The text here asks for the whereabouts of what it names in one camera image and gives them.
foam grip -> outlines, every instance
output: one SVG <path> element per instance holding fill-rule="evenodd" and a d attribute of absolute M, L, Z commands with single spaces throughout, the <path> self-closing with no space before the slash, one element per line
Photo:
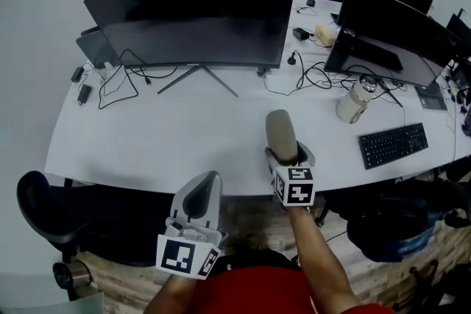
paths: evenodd
<path fill-rule="evenodd" d="M 268 147 L 281 165 L 297 164 L 297 142 L 293 124 L 286 110 L 275 110 L 266 116 Z"/>

monitor stand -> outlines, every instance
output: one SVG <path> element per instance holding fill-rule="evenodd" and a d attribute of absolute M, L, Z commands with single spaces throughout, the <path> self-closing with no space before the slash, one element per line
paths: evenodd
<path fill-rule="evenodd" d="M 189 69 L 186 71 L 183 75 L 178 76 L 173 82 L 170 84 L 166 85 L 164 88 L 160 89 L 157 94 L 161 94 L 162 92 L 165 92 L 167 89 L 170 87 L 173 87 L 175 84 L 177 84 L 179 81 L 183 80 L 187 76 L 190 76 L 192 73 L 198 71 L 199 69 L 205 70 L 213 79 L 215 79 L 219 84 L 221 84 L 224 88 L 226 88 L 228 91 L 232 93 L 233 96 L 238 97 L 238 94 L 234 92 L 225 82 L 223 82 L 220 78 L 218 78 L 213 72 L 208 67 L 205 67 L 203 65 L 195 65 L 192 69 Z"/>

cable plug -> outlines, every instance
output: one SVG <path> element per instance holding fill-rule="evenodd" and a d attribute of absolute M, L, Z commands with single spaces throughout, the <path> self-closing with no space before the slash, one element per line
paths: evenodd
<path fill-rule="evenodd" d="M 288 64 L 289 65 L 295 65 L 296 64 L 296 58 L 294 55 L 296 55 L 297 51 L 294 51 L 293 54 L 288 58 Z"/>

forearm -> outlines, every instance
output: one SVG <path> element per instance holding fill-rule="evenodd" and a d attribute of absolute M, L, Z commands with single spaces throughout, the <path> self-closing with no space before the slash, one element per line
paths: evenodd
<path fill-rule="evenodd" d="M 301 269 L 321 313 L 341 313 L 358 305 L 345 270 L 330 250 L 311 214 L 301 207 L 288 209 Z"/>
<path fill-rule="evenodd" d="M 144 314 L 185 313 L 190 306 L 195 287 L 195 279 L 171 275 L 150 301 Z"/>

wooden floor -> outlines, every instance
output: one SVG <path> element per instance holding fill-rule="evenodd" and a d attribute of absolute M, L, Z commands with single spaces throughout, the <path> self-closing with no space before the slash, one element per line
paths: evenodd
<path fill-rule="evenodd" d="M 320 210 L 315 209 L 313 216 L 316 217 Z M 289 258 L 297 253 L 288 216 L 280 211 L 279 204 L 266 199 L 226 200 L 221 217 L 221 228 L 229 232 L 233 240 L 252 233 L 263 238 L 271 249 Z M 321 231 L 328 240 L 344 232 L 346 225 L 347 222 L 337 214 L 329 213 Z M 452 229 L 440 221 L 425 250 L 394 264 L 368 260 L 346 234 L 332 239 L 329 245 L 344 266 L 359 299 L 364 303 L 377 302 L 390 307 L 414 292 L 414 278 L 409 272 L 411 267 L 427 274 L 430 262 L 438 260 L 437 281 L 456 264 L 468 263 L 471 257 L 471 226 Z M 91 289 L 79 294 L 86 295 L 97 290 L 104 292 L 106 313 L 142 313 L 168 276 L 154 268 L 127 267 L 89 253 L 80 254 L 79 259 L 89 267 L 94 279 Z"/>

